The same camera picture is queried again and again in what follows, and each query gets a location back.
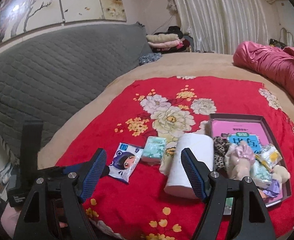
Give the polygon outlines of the white floral scrunchie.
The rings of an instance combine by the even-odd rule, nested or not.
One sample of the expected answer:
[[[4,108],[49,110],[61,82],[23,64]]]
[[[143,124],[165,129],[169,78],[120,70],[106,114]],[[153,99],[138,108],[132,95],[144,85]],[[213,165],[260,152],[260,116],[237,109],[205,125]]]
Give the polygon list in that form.
[[[239,159],[239,156],[236,152],[237,147],[238,147],[237,144],[231,144],[224,157],[225,170],[227,172],[228,177],[232,179],[235,178],[235,175],[233,174],[233,169],[238,164],[238,159]]]

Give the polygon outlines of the cartoon face wipes pack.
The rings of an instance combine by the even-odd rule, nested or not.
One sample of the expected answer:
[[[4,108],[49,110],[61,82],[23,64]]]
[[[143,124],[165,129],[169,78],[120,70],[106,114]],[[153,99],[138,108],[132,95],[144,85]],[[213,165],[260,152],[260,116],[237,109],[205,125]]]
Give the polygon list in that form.
[[[143,148],[134,145],[119,143],[109,167],[108,175],[117,180],[129,183],[129,178],[138,165]]]

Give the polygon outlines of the leopard print scrunchie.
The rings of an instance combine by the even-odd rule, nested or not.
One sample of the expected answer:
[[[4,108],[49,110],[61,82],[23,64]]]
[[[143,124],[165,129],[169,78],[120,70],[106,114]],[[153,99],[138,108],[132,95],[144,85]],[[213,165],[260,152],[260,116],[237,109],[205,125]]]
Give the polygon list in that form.
[[[214,170],[219,170],[225,167],[224,159],[228,152],[231,143],[223,137],[214,137]]]

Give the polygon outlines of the pink plush bear lilac hat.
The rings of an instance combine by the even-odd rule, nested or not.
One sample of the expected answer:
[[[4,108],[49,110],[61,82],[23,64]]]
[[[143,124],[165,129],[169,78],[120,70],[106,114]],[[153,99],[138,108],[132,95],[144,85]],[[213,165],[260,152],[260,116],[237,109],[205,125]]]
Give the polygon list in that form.
[[[231,172],[229,178],[242,180],[250,175],[250,169],[255,163],[256,157],[252,148],[244,140],[241,140],[239,145],[235,147],[229,158]]]

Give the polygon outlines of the green tissue pack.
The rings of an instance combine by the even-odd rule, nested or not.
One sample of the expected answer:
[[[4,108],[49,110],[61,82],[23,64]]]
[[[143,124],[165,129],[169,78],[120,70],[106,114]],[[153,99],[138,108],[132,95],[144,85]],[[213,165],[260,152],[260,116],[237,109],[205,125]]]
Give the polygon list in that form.
[[[142,152],[141,161],[158,165],[163,159],[167,140],[161,137],[148,137]]]
[[[272,183],[270,172],[257,160],[251,166],[250,177],[255,185],[261,189],[267,189]]]

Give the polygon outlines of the yellow white tissue pack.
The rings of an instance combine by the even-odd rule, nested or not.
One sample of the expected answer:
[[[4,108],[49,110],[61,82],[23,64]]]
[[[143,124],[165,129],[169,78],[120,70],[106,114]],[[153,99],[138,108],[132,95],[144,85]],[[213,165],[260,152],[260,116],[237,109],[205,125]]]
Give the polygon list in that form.
[[[282,155],[273,144],[264,145],[255,154],[255,158],[271,173],[273,168],[283,160]]]

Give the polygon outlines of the cream plush bear purple bow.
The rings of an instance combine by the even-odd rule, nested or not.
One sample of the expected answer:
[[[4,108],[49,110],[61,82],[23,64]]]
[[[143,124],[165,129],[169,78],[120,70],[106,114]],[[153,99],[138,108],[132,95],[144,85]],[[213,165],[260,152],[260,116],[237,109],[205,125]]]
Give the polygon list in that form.
[[[281,165],[275,165],[271,172],[271,184],[263,190],[259,190],[263,200],[276,198],[282,192],[282,185],[290,179],[289,171]]]

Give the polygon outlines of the white toilet paper roll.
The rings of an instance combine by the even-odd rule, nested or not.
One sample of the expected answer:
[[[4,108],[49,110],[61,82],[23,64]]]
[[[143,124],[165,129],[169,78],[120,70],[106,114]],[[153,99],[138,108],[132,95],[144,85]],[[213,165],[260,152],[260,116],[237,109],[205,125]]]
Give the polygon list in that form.
[[[214,170],[213,139],[186,133],[175,150],[164,191],[175,197],[205,200],[210,195],[209,173]]]

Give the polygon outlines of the pink blue book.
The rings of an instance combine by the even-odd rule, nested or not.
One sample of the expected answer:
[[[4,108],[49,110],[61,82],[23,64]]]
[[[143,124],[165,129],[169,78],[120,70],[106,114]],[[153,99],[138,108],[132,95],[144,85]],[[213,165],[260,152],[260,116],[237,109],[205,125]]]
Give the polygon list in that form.
[[[267,207],[291,196],[290,173],[271,128],[262,116],[212,115],[215,169],[230,179],[249,176]]]

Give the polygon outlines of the red floral blanket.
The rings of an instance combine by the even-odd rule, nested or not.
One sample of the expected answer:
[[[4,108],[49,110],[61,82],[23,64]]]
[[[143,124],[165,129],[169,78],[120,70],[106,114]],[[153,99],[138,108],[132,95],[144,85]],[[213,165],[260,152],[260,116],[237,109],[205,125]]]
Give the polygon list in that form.
[[[177,143],[187,137],[194,153],[211,155],[204,136],[215,113],[262,116],[281,149],[291,175],[291,196],[269,209],[277,236],[294,228],[294,123],[264,84],[217,77],[169,77],[138,80],[126,87],[64,151],[59,166],[88,161],[98,148],[107,164],[128,174],[129,157],[114,159],[125,143],[144,147],[149,137],[167,141],[161,165],[138,163],[122,182],[111,176],[99,180],[83,204],[89,220],[121,239],[190,239],[204,211],[197,199],[165,192]]]

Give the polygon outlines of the dark shallow cardboard box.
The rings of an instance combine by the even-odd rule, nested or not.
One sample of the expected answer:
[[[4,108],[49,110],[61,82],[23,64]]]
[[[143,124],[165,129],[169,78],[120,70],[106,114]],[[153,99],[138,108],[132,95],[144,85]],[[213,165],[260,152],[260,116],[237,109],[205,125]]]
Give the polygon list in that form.
[[[226,114],[218,113],[211,114],[209,118],[210,135],[214,137],[226,138],[231,144],[239,144],[244,140],[252,148],[256,154],[261,150],[261,147],[268,144],[273,144],[283,160],[278,165],[284,166],[286,163],[274,134],[267,121],[260,115],[246,114]],[[276,198],[268,198],[263,200],[266,207],[272,207],[291,196],[290,180],[282,185],[282,192]]]

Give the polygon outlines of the tan bed sheet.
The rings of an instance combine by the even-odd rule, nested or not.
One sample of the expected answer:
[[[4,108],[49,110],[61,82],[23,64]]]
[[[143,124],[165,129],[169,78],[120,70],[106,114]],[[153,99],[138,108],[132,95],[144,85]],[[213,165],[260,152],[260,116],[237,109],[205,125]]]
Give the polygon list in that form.
[[[276,236],[287,237],[294,230],[294,100],[232,61],[222,54],[171,54],[118,77],[55,133],[39,153],[40,167],[81,163],[99,147],[112,159],[119,143],[143,146],[151,135],[165,136],[173,156],[178,136],[202,133],[210,113],[260,115],[291,173],[291,196],[269,209]],[[204,204],[165,193],[166,182],[157,166],[140,163],[129,183],[102,178],[85,213],[113,239],[190,239]]]

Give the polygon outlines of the stack of folded clothes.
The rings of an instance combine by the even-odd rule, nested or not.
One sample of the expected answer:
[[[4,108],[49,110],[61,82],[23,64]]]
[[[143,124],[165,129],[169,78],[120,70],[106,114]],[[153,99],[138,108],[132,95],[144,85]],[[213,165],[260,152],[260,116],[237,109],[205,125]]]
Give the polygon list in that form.
[[[193,39],[185,35],[179,26],[170,26],[166,32],[146,35],[153,53],[191,53],[194,51]]]

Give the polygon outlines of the white curtain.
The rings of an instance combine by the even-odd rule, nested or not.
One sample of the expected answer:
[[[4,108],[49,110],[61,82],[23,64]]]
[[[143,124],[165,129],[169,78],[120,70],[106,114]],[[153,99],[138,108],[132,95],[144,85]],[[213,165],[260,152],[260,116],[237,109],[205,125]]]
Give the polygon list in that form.
[[[261,0],[174,0],[181,29],[200,52],[234,54],[244,41],[265,44],[268,26]]]

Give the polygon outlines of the blossom wall painting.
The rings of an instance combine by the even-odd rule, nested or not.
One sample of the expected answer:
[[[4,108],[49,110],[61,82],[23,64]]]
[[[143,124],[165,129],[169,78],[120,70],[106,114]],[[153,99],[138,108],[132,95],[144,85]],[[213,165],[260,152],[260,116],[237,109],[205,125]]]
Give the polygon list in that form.
[[[51,25],[104,20],[126,21],[122,0],[2,0],[0,44]]]

